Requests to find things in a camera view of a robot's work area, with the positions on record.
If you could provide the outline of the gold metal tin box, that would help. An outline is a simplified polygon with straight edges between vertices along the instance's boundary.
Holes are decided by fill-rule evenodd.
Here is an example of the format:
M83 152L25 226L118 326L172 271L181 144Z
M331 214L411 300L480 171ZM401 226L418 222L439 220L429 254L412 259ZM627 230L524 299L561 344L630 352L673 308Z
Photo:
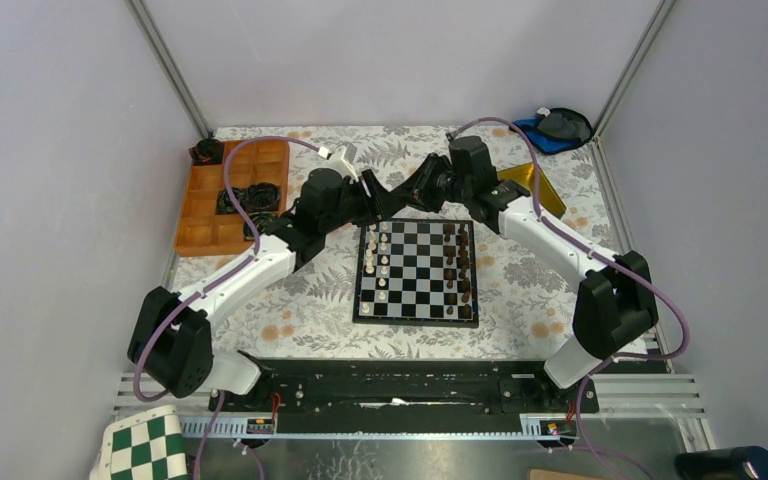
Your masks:
M537 189L541 207L554 217L561 219L567 212L567 205L561 199L546 174L543 171L536 173L531 162L501 169L498 171L498 177L500 180L515 181L531 193L534 192L534 189Z

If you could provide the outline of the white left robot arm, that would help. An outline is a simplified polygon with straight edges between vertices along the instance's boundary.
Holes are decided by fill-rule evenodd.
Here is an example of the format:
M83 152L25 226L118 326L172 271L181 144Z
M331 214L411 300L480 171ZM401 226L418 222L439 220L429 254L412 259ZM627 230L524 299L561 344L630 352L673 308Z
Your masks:
M127 350L134 378L148 374L176 398L205 387L231 392L245 410L261 409L269 401L268 381L247 356L214 352L213 326L309 263L331 232L387 220L404 206L370 170L357 180L314 170L293 206L230 263L178 292L157 287L145 296Z

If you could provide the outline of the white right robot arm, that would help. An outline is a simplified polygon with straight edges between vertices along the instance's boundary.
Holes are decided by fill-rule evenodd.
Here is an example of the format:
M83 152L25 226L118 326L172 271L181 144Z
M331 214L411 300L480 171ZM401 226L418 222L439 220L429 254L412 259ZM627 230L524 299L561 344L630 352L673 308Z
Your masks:
M500 179L477 136L452 140L446 156L428 155L391 195L398 206L425 212L445 203L464 206L474 221L540 257L575 291L573 334L545 361L546 377L533 386L543 410L561 410L573 398L573 385L659 320L645 258L604 249L544 215L536 188Z

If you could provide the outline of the dark chess pieces row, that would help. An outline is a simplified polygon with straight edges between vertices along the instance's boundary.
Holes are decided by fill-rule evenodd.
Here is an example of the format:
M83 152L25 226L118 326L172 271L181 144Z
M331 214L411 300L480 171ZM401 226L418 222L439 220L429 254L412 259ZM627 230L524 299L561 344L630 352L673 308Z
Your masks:
M465 223L443 224L444 305L447 318L473 319L470 236Z

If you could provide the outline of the black white chess board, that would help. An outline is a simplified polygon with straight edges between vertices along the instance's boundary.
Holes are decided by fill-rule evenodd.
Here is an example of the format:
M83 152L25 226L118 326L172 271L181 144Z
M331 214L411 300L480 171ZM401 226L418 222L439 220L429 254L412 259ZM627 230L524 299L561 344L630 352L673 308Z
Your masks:
M389 224L388 232L381 232L381 223ZM475 252L475 227L470 220L456 219L408 219L394 218L377 226L377 232L370 237L365 227L361 230L357 260L357 275L353 305L353 322L371 325L402 325L476 328L479 326L477 298L477 272ZM447 318L444 305L444 256L443 224L465 223L470 236L471 286L473 319L469 322ZM387 234L387 252L379 250L380 235ZM368 242L377 242L374 259L364 258ZM380 258L389 257L389 263L382 265ZM365 266L373 264L375 272L365 273ZM379 268L387 266L389 274L381 276ZM377 281L384 278L385 287ZM386 300L378 300L380 291L387 293ZM371 312L360 311L362 303L368 303Z

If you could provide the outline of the green white rolled chess mat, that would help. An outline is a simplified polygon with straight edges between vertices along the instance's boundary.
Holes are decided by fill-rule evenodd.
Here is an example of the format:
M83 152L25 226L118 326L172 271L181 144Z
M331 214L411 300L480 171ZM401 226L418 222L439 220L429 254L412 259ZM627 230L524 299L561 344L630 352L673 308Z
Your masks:
M173 406L156 407L117 420L103 433L96 480L188 479L181 421Z

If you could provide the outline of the floral white table mat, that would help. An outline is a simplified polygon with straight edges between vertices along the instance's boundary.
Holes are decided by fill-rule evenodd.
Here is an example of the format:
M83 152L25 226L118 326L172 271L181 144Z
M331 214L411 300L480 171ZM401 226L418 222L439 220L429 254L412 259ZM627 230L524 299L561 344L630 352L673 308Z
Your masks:
M358 170L371 169L391 189L418 168L428 153L446 154L448 127L225 128L222 140L285 135L329 147L348 141L358 148ZM586 149L540 159L569 205L563 223L609 249L618 249ZM473 222L470 302L439 267L439 246L396 250L388 237L384 276L366 270L361 229L331 233L323 251L292 276L267 286L227 317L213 320L213 349L262 358L525 359L542 360L572 338L576 290L517 242ZM393 255L430 253L400 262ZM470 305L478 322L458 317Z

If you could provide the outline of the dark rolled cloth in tray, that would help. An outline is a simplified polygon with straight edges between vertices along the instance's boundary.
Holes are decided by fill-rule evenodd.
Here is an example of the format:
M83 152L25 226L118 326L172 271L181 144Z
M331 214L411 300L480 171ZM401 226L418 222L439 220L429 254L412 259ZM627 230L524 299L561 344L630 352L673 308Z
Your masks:
M247 213L277 212L281 202L281 190L276 184L261 182L248 187L233 187L232 192L237 202ZM217 215L233 214L236 209L230 200L228 192L223 189L217 195L215 213Z

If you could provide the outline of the blue black cloth bundle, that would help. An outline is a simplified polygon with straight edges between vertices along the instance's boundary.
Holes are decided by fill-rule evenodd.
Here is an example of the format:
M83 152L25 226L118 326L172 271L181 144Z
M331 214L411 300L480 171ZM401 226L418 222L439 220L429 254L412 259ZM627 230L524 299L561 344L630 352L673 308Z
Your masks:
M590 142L595 133L583 114L564 107L542 107L532 118L513 124L511 132L522 131L534 149L546 156L578 149Z

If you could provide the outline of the dark rolled cloth corner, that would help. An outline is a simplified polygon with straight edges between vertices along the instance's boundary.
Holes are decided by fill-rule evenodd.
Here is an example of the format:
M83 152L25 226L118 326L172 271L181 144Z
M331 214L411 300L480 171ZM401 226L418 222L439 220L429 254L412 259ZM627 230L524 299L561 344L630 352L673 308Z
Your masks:
M215 138L202 139L189 149L193 166L220 165L224 152L225 144Z

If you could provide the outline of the orange wooden divided tray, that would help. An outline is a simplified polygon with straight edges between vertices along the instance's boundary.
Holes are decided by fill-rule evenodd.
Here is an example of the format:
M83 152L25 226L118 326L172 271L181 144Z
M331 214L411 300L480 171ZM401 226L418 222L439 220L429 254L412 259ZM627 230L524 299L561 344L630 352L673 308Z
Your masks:
M290 146L286 141L258 141L238 149L236 141L225 144L220 165L191 166L182 202L174 247L182 257L239 254L253 241L245 241L244 219L215 213L217 195L229 181L232 187L268 182L281 190L277 214L287 207Z

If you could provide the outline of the dark cylinder bottle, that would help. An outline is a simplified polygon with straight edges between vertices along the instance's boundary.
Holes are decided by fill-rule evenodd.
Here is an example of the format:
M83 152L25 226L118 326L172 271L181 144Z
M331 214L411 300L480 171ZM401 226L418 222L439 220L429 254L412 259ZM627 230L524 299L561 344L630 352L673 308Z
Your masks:
M768 450L742 446L686 452L676 456L674 467L682 479L768 480Z

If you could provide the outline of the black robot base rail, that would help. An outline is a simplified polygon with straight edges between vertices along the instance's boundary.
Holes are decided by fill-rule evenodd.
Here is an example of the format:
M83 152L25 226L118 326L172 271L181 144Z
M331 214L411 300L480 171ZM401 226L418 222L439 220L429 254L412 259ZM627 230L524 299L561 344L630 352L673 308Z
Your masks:
M260 379L221 407L263 413L280 434L508 434L523 415L599 410L593 387L557 389L538 361L263 360Z

